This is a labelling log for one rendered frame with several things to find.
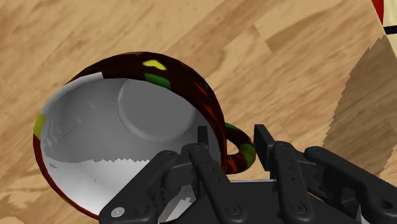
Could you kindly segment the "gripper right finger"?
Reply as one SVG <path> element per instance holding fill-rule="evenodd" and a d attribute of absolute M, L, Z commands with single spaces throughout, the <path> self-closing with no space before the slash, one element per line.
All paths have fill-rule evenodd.
<path fill-rule="evenodd" d="M 256 152 L 277 183 L 284 224 L 397 224 L 397 187 L 319 146 L 297 151 L 254 126 Z"/>

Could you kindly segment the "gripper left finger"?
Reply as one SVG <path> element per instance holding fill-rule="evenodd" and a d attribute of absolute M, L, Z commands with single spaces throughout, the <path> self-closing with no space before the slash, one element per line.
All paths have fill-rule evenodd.
<path fill-rule="evenodd" d="M 246 224 L 244 206 L 229 195 L 232 184 L 209 153 L 205 126 L 198 128 L 197 143 L 180 153 L 157 153 L 105 206 L 99 224 Z M 183 186 L 196 196 L 178 218 L 160 222 L 167 204 Z"/>

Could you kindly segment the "dark red patterned mug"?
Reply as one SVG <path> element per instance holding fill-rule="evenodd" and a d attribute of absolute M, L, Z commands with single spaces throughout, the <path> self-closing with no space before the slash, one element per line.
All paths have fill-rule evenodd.
<path fill-rule="evenodd" d="M 226 174 L 252 166 L 252 140 L 225 122 L 199 73 L 160 53 L 128 52 L 88 66 L 55 92 L 36 118 L 32 145 L 51 188 L 98 218 L 158 152 L 180 152 L 200 126 Z"/>

